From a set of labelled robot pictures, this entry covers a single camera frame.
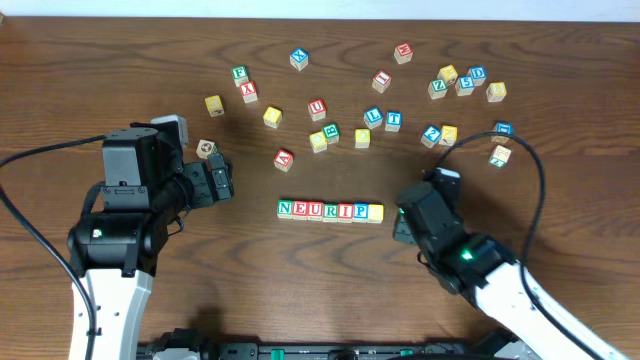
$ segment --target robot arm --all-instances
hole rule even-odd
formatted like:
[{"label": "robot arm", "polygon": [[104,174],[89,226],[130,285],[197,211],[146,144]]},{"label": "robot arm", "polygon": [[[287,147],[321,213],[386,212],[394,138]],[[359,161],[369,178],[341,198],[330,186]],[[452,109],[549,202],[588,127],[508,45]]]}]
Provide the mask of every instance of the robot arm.
[{"label": "robot arm", "polygon": [[[468,234],[454,213],[460,175],[438,168],[427,181],[407,189],[397,200],[400,214],[394,239],[417,245],[429,273],[449,293],[496,319],[542,359],[590,359],[544,317],[525,293],[520,263],[486,234]],[[627,359],[558,304],[526,271],[539,303],[560,324],[603,359]]]},{"label": "robot arm", "polygon": [[[230,165],[219,153],[184,164],[186,121],[172,115],[132,124],[107,135],[102,153],[104,210],[91,213],[90,191],[68,247],[71,268],[96,310],[93,359],[135,359],[142,314],[151,294],[168,225],[184,227],[180,213],[209,207],[234,195]],[[69,359],[84,359],[89,328],[74,286],[74,326]]]}]

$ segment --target wooden block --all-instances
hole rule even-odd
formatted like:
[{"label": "wooden block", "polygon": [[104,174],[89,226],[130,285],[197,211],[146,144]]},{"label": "wooden block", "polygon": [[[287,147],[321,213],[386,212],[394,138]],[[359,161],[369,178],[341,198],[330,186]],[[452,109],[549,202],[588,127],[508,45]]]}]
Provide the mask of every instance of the wooden block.
[{"label": "wooden block", "polygon": [[369,217],[367,222],[380,224],[384,220],[384,205],[369,204]]},{"label": "wooden block", "polygon": [[471,76],[460,76],[456,81],[456,94],[458,96],[471,95],[475,85],[473,85],[473,79]]},{"label": "wooden block", "polygon": [[291,56],[289,56],[289,62],[294,68],[300,71],[309,64],[309,54],[301,48],[297,48],[291,53]]},{"label": "wooden block", "polygon": [[293,210],[293,201],[280,200],[278,201],[278,217],[280,219],[291,219]]},{"label": "wooden block", "polygon": [[293,155],[284,150],[279,150],[273,159],[273,164],[278,169],[287,172],[291,169],[291,165],[293,165]]},{"label": "wooden block", "polygon": [[340,129],[336,123],[331,123],[322,127],[324,137],[327,138],[327,144],[335,144],[340,141]]},{"label": "wooden block", "polygon": [[[513,125],[506,122],[498,121],[496,123],[496,126],[493,127],[493,131],[513,135]],[[500,144],[506,144],[509,141],[509,138],[505,136],[492,136],[491,141]]]},{"label": "wooden block", "polygon": [[471,76],[473,80],[473,85],[480,86],[484,84],[484,81],[487,80],[487,72],[484,69],[484,66],[473,66],[467,72],[467,76]]},{"label": "wooden block", "polygon": [[447,86],[451,86],[458,79],[458,72],[453,65],[447,65],[438,72],[438,79],[443,80]]},{"label": "wooden block", "polygon": [[240,85],[240,91],[242,92],[242,99],[245,103],[258,100],[258,91],[253,81]]},{"label": "wooden block", "polygon": [[249,72],[244,65],[231,69],[231,75],[233,75],[233,81],[236,83],[236,87],[249,82]]},{"label": "wooden block", "polygon": [[400,127],[402,126],[402,113],[397,111],[389,111],[387,113],[387,122],[384,125],[385,131],[400,131]]},{"label": "wooden block", "polygon": [[353,222],[366,223],[369,214],[369,204],[353,204]]},{"label": "wooden block", "polygon": [[502,101],[505,96],[507,96],[507,87],[503,82],[491,83],[487,87],[487,100],[489,102]]},{"label": "wooden block", "polygon": [[324,204],[323,222],[338,222],[338,205]]},{"label": "wooden block", "polygon": [[196,154],[198,154],[198,157],[205,160],[207,160],[209,155],[217,152],[218,147],[213,141],[200,140],[198,147],[196,148]]},{"label": "wooden block", "polygon": [[411,61],[412,56],[413,49],[409,43],[396,46],[396,50],[393,52],[393,57],[396,59],[398,64],[404,64]]},{"label": "wooden block", "polygon": [[367,125],[369,129],[377,128],[382,125],[383,119],[384,116],[382,115],[382,111],[380,111],[377,106],[364,112],[364,124]]},{"label": "wooden block", "polygon": [[327,107],[322,99],[314,100],[309,103],[309,115],[311,120],[318,121],[327,117]]},{"label": "wooden block", "polygon": [[309,141],[314,153],[327,150],[327,138],[322,131],[309,135]]},{"label": "wooden block", "polygon": [[420,142],[423,143],[426,147],[432,148],[435,144],[438,143],[438,140],[440,140],[441,136],[442,132],[438,130],[437,127],[431,125],[427,128],[424,134],[422,134]]},{"label": "wooden block", "polygon": [[307,220],[309,214],[309,203],[306,201],[294,201],[291,210],[293,220]]},{"label": "wooden block", "polygon": [[371,143],[371,131],[369,129],[356,129],[356,148],[366,149]]},{"label": "wooden block", "polygon": [[431,100],[440,99],[447,93],[447,83],[444,80],[433,80],[429,83],[429,96]]},{"label": "wooden block", "polygon": [[309,212],[307,215],[311,221],[322,221],[324,204],[321,202],[309,202]]},{"label": "wooden block", "polygon": [[452,146],[458,140],[458,128],[455,126],[444,125],[442,127],[442,136],[438,144]]},{"label": "wooden block", "polygon": [[282,121],[282,111],[274,108],[273,106],[269,106],[267,111],[264,112],[264,124],[277,129]]},{"label": "wooden block", "polygon": [[497,167],[503,167],[507,164],[507,161],[509,161],[509,156],[511,156],[511,150],[502,145],[498,145],[491,153],[489,164]]},{"label": "wooden block", "polygon": [[222,100],[220,100],[219,95],[209,96],[204,99],[204,103],[207,105],[207,110],[209,110],[209,115],[211,115],[211,117],[224,114]]},{"label": "wooden block", "polygon": [[353,222],[353,204],[338,204],[338,222]]},{"label": "wooden block", "polygon": [[371,86],[382,94],[387,90],[389,85],[391,85],[391,75],[381,70],[373,77],[373,83]]}]

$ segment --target white wall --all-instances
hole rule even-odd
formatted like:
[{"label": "white wall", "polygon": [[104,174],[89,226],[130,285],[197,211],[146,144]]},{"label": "white wall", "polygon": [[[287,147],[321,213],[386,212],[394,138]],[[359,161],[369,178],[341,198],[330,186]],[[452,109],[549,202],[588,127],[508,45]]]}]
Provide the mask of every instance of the white wall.
[{"label": "white wall", "polygon": [[0,0],[7,16],[640,22],[640,0]]}]

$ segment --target wooden table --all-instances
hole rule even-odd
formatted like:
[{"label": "wooden table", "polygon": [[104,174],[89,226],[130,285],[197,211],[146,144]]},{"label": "wooden table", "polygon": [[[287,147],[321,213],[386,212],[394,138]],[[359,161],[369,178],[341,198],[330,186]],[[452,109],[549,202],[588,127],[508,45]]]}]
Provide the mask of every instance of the wooden table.
[{"label": "wooden table", "polygon": [[[410,63],[395,45],[409,41]],[[296,71],[301,46],[310,64]],[[216,339],[267,342],[477,340],[497,324],[448,295],[391,231],[395,197],[430,169],[429,124],[460,137],[514,124],[546,166],[548,196],[530,268],[543,286],[600,336],[640,357],[640,26],[511,22],[370,22],[8,18],[0,28],[0,156],[125,128],[177,113],[189,122],[185,160],[199,139],[234,163],[230,203],[191,213],[164,248],[141,340],[174,327]],[[247,65],[259,101],[245,105],[231,68]],[[509,91],[488,103],[481,89],[431,101],[438,69],[484,65]],[[371,78],[384,69],[384,94]],[[220,94],[223,117],[204,98]],[[312,122],[323,98],[327,121]],[[284,122],[266,127],[267,106]],[[373,105],[399,110],[399,133],[354,129]],[[308,135],[334,121],[340,142],[313,154]],[[448,166],[462,174],[461,214],[470,229],[520,251],[538,181],[511,142],[504,169],[494,146],[470,144]],[[273,166],[295,153],[289,173]],[[65,254],[90,185],[103,179],[99,144],[42,154],[2,171],[26,216]],[[278,221],[280,198],[364,199],[386,205],[382,225]],[[72,326],[71,285],[52,258],[2,209],[0,359],[64,359]]]}]

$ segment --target green light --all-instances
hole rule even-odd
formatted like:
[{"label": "green light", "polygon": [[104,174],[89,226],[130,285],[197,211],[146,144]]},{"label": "green light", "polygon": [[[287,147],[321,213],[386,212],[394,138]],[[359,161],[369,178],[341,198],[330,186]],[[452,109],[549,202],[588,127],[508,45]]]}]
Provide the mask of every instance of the green light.
[{"label": "green light", "polygon": [[469,250],[463,251],[461,256],[465,260],[473,260],[473,255],[471,254],[471,251],[469,251]]}]

